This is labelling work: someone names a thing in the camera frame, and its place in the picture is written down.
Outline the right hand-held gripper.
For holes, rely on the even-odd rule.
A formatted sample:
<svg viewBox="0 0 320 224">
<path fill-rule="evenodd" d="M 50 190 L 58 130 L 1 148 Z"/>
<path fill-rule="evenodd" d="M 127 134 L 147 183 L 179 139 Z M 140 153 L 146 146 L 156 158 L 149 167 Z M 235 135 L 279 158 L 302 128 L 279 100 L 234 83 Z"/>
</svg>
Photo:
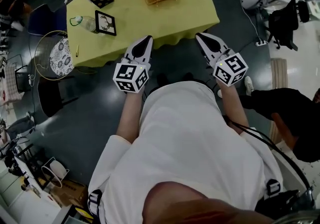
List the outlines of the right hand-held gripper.
<svg viewBox="0 0 320 224">
<path fill-rule="evenodd" d="M 208 62 L 216 60 L 216 53 L 222 54 L 215 63 L 213 76 L 226 86 L 240 81 L 248 70 L 248 65 L 240 53 L 228 49 L 226 43 L 219 37 L 209 33 L 197 33 L 195 39 Z"/>
</svg>

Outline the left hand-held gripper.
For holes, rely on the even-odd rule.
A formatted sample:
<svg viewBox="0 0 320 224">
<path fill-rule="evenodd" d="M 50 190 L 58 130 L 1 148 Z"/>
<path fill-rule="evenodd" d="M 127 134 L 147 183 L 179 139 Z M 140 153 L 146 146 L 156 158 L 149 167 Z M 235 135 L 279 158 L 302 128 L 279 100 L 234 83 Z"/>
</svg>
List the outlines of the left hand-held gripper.
<svg viewBox="0 0 320 224">
<path fill-rule="evenodd" d="M 138 93 L 149 79 L 150 63 L 139 63 L 131 60 L 148 62 L 151 57 L 153 37 L 144 36 L 128 46 L 124 58 L 116 64 L 113 81 L 123 92 Z"/>
</svg>

